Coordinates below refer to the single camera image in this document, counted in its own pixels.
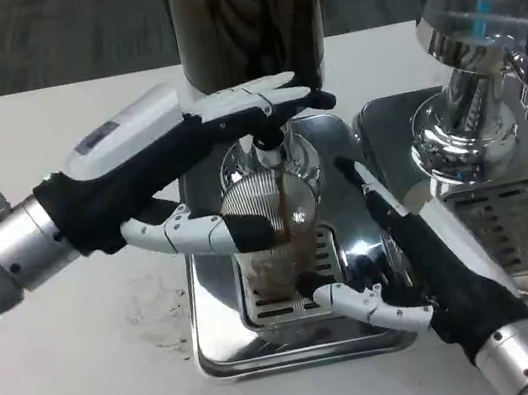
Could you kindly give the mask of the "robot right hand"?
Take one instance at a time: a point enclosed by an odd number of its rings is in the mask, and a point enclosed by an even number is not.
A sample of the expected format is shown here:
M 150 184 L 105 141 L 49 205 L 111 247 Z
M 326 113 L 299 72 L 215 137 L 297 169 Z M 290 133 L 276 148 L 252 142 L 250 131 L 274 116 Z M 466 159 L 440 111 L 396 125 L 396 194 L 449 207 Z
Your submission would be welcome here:
M 442 210 L 440 202 L 412 212 L 362 162 L 340 156 L 334 164 L 360 191 L 369 216 L 397 244 L 420 283 L 398 286 L 376 273 L 370 258 L 361 257 L 364 272 L 354 281 L 306 272 L 296 282 L 299 294 L 377 328 L 433 330 L 443 342 L 459 345 L 471 361 L 496 331 L 528 322 L 528 303 L 471 232 L 461 223 L 448 230 L 431 223 Z

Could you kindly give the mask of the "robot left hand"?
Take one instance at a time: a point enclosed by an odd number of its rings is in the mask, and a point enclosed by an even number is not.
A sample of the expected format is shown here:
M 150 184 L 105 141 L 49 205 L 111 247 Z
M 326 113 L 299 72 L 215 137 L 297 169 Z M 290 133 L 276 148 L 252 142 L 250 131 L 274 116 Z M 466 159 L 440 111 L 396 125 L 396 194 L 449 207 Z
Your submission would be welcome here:
M 282 243 L 258 215 L 190 211 L 155 195 L 223 143 L 264 137 L 305 108 L 336 98 L 301 85 L 294 72 L 266 75 L 190 105 L 158 84 L 89 133 L 33 196 L 55 225 L 53 239 L 80 254 L 115 254 L 131 245 L 168 254 L 250 253 Z

